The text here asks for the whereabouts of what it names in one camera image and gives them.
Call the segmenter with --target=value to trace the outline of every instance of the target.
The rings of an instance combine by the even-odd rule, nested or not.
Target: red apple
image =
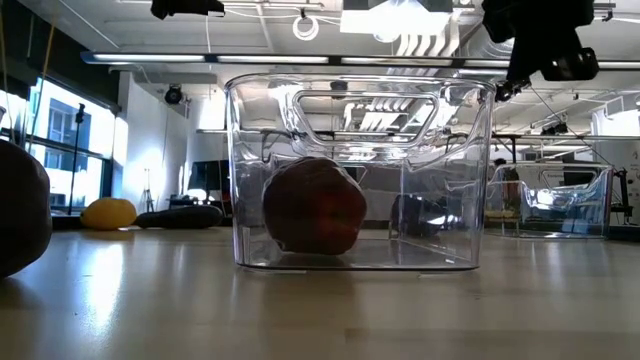
[[[262,210],[283,251],[340,255],[358,239],[367,203],[345,169],[326,158],[304,157],[267,180]]]

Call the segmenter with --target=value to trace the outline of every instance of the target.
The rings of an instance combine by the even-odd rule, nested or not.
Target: table surface
[[[262,274],[229,229],[67,232],[0,281],[8,359],[637,359],[640,247],[487,237],[481,268]]]

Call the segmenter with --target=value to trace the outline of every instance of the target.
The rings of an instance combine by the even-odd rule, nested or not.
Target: black bean bag
[[[0,279],[36,261],[49,246],[49,176],[18,146],[0,141]]]
[[[143,229],[206,229],[222,222],[222,210],[214,206],[187,206],[138,215],[133,223]]]

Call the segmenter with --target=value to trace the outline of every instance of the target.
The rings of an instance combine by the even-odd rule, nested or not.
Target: clear plastic container
[[[613,168],[520,163],[487,185],[487,233],[524,238],[602,239],[609,230]]]
[[[492,85],[270,74],[226,94],[239,265],[478,266]]]

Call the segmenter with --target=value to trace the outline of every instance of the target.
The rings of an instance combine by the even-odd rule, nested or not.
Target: dark ball
[[[0,141],[0,279],[36,261],[49,246],[49,176],[24,150]]]

